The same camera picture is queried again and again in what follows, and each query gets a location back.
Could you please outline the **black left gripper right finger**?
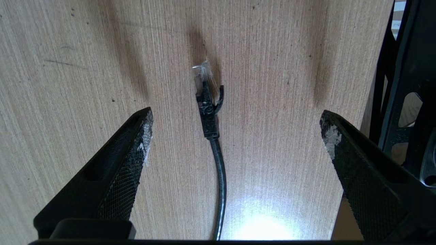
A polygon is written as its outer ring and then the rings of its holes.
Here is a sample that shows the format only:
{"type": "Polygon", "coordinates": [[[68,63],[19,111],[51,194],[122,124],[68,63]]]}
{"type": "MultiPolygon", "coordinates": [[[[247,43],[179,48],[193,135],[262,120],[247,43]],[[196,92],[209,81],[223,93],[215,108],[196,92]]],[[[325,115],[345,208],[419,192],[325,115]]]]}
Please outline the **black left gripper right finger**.
{"type": "Polygon", "coordinates": [[[324,110],[321,137],[364,240],[435,240],[435,193],[342,116],[324,110]]]}

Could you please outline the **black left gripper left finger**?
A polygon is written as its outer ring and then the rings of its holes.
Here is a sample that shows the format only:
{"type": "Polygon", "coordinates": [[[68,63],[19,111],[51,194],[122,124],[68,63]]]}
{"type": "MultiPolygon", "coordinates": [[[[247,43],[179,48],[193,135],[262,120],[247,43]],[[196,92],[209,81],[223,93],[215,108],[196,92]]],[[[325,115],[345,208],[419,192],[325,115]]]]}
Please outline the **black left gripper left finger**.
{"type": "Polygon", "coordinates": [[[68,218],[129,220],[151,148],[150,107],[135,112],[34,218],[48,239],[68,218]]]}

